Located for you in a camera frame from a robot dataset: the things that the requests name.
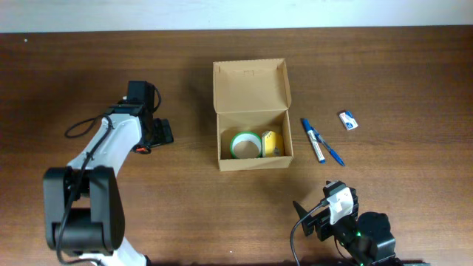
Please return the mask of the small white blue box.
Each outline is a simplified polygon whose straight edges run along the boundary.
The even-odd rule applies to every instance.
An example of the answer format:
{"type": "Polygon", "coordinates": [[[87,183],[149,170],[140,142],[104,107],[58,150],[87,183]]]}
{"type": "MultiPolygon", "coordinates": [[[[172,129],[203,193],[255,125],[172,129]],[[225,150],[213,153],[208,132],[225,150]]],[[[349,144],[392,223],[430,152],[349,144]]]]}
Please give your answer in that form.
{"type": "Polygon", "coordinates": [[[350,111],[340,112],[338,116],[347,131],[358,128],[358,123],[350,111]]]}

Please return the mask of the green tape roll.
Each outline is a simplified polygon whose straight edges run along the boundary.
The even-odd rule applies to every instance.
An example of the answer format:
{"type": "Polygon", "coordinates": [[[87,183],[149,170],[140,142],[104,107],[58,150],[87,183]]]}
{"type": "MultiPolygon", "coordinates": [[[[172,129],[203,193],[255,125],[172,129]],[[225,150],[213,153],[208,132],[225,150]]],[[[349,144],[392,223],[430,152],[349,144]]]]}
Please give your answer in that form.
{"type": "Polygon", "coordinates": [[[240,132],[230,143],[231,156],[234,159],[255,159],[262,156],[262,140],[254,132],[240,132]]]}

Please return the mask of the blue whiteboard marker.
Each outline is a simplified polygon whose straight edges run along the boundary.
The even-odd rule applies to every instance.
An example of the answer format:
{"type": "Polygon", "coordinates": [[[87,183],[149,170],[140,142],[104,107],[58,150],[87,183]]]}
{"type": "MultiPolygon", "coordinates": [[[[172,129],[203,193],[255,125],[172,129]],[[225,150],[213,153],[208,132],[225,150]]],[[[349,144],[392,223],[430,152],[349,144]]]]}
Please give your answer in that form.
{"type": "Polygon", "coordinates": [[[315,130],[313,127],[310,125],[309,121],[307,119],[302,118],[302,125],[304,127],[304,130],[306,131],[306,134],[310,140],[310,143],[313,147],[313,150],[315,152],[315,155],[317,157],[317,160],[321,163],[324,164],[326,162],[324,155],[322,154],[322,151],[319,146],[319,142],[316,139],[315,135],[315,130]]]}

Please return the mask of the yellow sticky note pad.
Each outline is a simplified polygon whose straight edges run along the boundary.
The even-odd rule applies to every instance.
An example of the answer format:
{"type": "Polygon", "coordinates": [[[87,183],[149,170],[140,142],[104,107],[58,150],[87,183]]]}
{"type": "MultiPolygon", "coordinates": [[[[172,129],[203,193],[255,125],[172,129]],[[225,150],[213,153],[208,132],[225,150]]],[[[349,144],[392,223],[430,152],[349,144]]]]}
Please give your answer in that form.
{"type": "Polygon", "coordinates": [[[266,131],[262,134],[262,156],[282,157],[285,155],[284,138],[274,131],[266,131]]]}

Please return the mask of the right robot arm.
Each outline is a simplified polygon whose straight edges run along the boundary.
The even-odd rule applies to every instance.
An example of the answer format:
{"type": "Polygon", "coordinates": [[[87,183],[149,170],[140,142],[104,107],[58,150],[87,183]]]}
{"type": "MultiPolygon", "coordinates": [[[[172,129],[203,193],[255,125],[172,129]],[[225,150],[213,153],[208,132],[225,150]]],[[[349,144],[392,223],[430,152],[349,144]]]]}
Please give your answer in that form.
{"type": "Polygon", "coordinates": [[[299,216],[290,233],[290,248],[296,262],[299,258],[294,234],[301,226],[305,236],[315,233],[322,242],[332,237],[337,247],[343,247],[352,256],[349,265],[403,264],[395,254],[396,241],[386,214],[360,214],[356,190],[342,181],[327,181],[323,193],[324,198],[309,211],[293,202],[299,216]]]}

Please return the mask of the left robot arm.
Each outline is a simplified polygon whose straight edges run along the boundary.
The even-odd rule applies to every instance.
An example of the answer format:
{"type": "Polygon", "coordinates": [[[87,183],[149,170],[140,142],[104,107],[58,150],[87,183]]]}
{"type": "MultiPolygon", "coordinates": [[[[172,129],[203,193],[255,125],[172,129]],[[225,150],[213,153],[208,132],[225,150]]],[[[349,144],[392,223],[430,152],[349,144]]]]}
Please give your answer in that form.
{"type": "Polygon", "coordinates": [[[130,81],[122,100],[84,121],[99,127],[86,148],[45,172],[46,241],[61,265],[150,265],[125,237],[117,176],[129,153],[173,143],[169,121],[154,117],[161,103],[155,85],[130,81]]]}

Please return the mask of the blue ballpoint pen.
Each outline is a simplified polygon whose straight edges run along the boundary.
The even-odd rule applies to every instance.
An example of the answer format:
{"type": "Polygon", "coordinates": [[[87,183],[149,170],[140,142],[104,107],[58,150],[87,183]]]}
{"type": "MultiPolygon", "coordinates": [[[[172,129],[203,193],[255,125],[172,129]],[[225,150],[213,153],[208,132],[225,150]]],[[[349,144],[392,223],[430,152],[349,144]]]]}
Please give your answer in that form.
{"type": "Polygon", "coordinates": [[[344,161],[341,159],[341,157],[336,153],[334,149],[330,147],[330,145],[325,141],[325,139],[320,135],[320,133],[313,129],[314,135],[316,136],[316,139],[328,150],[330,155],[334,158],[334,160],[340,164],[341,166],[345,166],[344,161]]]}

